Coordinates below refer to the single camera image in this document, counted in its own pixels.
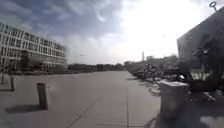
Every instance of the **white building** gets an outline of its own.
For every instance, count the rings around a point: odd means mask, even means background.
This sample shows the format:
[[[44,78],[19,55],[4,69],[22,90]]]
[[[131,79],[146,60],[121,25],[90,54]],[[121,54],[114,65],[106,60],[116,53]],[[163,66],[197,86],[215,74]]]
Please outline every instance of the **white building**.
[[[30,60],[42,62],[44,68],[66,66],[67,48],[54,40],[0,22],[0,66],[20,67],[21,51]]]

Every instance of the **sky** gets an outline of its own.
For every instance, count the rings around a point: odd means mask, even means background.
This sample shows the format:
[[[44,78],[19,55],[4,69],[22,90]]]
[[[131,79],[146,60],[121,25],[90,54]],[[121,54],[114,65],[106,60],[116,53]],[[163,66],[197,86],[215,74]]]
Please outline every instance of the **sky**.
[[[69,64],[116,64],[177,55],[176,39],[214,13],[211,1],[0,0],[0,21],[60,41]]]

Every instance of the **ground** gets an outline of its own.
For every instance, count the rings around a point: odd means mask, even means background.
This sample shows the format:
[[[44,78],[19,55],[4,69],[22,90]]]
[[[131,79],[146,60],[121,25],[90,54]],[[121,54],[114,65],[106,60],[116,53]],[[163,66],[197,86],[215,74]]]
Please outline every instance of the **ground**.
[[[49,110],[38,108],[38,82],[50,86]],[[0,128],[174,128],[161,119],[152,85],[126,71],[17,76],[16,83],[14,92],[0,86]],[[175,126],[222,128],[223,101],[187,101]]]

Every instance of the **bollard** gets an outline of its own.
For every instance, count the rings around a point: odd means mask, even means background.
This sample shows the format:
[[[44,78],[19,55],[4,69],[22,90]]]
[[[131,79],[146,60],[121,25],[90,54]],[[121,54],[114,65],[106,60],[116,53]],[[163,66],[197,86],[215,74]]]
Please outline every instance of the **bollard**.
[[[165,118],[176,118],[183,109],[189,85],[181,82],[161,82],[160,114]]]
[[[10,86],[11,86],[11,91],[15,91],[16,82],[15,82],[14,76],[10,76]]]
[[[47,86],[44,83],[37,83],[37,92],[40,108],[46,110],[49,109],[50,106],[49,86]]]

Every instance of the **glass facade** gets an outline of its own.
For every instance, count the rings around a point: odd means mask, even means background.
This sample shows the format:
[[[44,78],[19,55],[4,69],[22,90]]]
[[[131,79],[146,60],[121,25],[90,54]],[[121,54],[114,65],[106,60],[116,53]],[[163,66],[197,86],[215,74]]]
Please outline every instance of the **glass facade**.
[[[20,60],[22,50],[27,50],[31,59],[48,64],[66,64],[64,46],[2,22],[0,22],[0,47],[0,64],[3,60]]]

